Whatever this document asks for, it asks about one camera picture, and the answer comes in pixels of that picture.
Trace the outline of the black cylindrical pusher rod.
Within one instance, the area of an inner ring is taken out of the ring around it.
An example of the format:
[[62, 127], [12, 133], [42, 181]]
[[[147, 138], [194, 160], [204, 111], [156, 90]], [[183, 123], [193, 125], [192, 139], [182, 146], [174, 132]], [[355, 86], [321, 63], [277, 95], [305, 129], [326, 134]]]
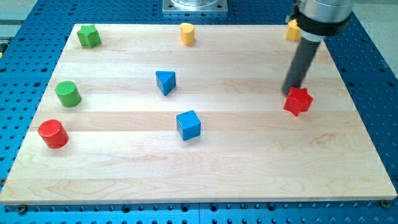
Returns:
[[289, 94], [291, 87], [301, 88], [319, 45], [320, 42], [313, 42], [303, 37], [300, 39], [282, 85], [284, 95]]

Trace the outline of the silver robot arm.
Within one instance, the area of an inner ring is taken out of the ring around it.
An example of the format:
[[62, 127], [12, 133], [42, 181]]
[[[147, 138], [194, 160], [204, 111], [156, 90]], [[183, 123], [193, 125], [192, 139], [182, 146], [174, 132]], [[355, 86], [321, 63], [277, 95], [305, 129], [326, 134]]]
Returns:
[[282, 85], [285, 96], [292, 87], [302, 86], [321, 41], [346, 30], [353, 6], [354, 0], [293, 1], [285, 21], [297, 21], [302, 36]]

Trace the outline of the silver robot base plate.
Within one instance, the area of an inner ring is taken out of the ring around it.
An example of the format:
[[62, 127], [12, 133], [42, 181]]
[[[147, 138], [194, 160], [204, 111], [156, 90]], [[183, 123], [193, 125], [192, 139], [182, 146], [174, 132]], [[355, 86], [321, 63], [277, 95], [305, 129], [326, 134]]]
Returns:
[[178, 12], [228, 12], [227, 0], [162, 0], [162, 11]]

